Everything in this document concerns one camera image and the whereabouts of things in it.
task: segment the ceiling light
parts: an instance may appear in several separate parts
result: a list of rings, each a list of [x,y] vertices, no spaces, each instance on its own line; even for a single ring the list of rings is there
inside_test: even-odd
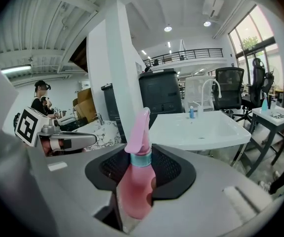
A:
[[[17,72],[17,71],[22,71],[22,70],[29,70],[29,69],[31,69],[31,65],[24,65],[24,66],[18,66],[18,67],[9,68],[9,69],[3,69],[3,70],[1,70],[1,72],[3,74],[8,74],[8,73],[12,73],[12,72]]]
[[[172,30],[172,27],[170,25],[168,25],[164,28],[165,32],[170,32],[171,30]]]
[[[208,26],[211,25],[211,22],[210,22],[210,21],[206,21],[203,25],[206,26],[206,27],[208,27]]]

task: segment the cardboard box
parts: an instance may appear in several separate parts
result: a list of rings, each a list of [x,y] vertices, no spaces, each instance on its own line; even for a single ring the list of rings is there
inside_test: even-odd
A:
[[[77,112],[78,119],[83,118],[83,117],[84,117],[84,114],[82,113],[82,111],[81,111],[79,105],[75,105],[74,108],[75,108],[75,110],[76,110],[76,112]]]
[[[73,107],[75,107],[77,104],[78,104],[78,99],[76,98],[73,100]]]
[[[95,120],[96,115],[96,109],[93,103],[93,99],[87,99],[82,101],[78,104],[83,116],[87,118],[88,123],[91,123]]]
[[[88,123],[95,120],[96,108],[93,103],[91,89],[85,89],[78,92],[78,104],[75,105],[75,110],[80,118],[86,117]]]
[[[80,92],[78,92],[77,94],[77,100],[78,100],[78,103],[81,103],[87,99],[92,99],[92,93],[91,93],[91,88],[89,89],[84,89]]]

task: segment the floor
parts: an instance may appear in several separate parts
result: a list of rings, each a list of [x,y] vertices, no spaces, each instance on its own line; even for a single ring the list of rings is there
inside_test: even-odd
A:
[[[250,123],[248,121],[240,121],[240,125],[242,125],[246,130],[249,130]],[[253,132],[253,139],[261,145],[262,141],[267,138],[269,135],[269,130],[265,128],[264,126],[258,124],[255,128],[255,131]],[[272,145],[277,150],[280,146],[279,142],[282,140],[282,137],[279,135],[276,135]],[[246,151],[246,155],[250,159],[252,163],[254,163],[258,157],[260,156],[260,152],[252,145],[248,144]],[[219,160],[222,160],[228,164],[231,164],[233,160],[233,153],[225,153],[222,152],[222,158],[218,156],[218,154],[213,154],[214,158],[217,158]],[[252,173],[252,175],[249,177],[252,181],[254,181],[256,184],[258,184],[259,181],[264,181],[266,183],[273,182],[273,173],[277,170],[280,174],[284,171],[284,152],[280,155],[274,166],[271,166],[271,161],[274,159],[275,153],[272,149],[269,149],[266,153],[264,159],[258,166],[258,168]],[[242,174],[246,174],[250,167],[247,164],[246,160],[244,158],[241,158],[241,161],[237,164],[236,170],[239,171]],[[284,193],[284,186],[281,187],[278,192],[274,195],[272,195],[272,198],[277,198],[280,194]]]

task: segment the teal bottle cap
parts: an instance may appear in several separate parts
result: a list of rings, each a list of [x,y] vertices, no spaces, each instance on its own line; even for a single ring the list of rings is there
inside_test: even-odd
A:
[[[147,167],[152,163],[152,151],[147,155],[137,156],[135,154],[130,154],[131,164],[136,167]]]

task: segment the pink spray bottle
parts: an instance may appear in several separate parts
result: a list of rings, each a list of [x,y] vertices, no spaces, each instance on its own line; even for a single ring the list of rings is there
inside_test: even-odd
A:
[[[150,109],[144,108],[136,118],[125,151],[131,164],[120,185],[120,200],[124,211],[132,218],[143,219],[151,210],[151,181],[155,177],[152,168],[152,150],[149,142]]]

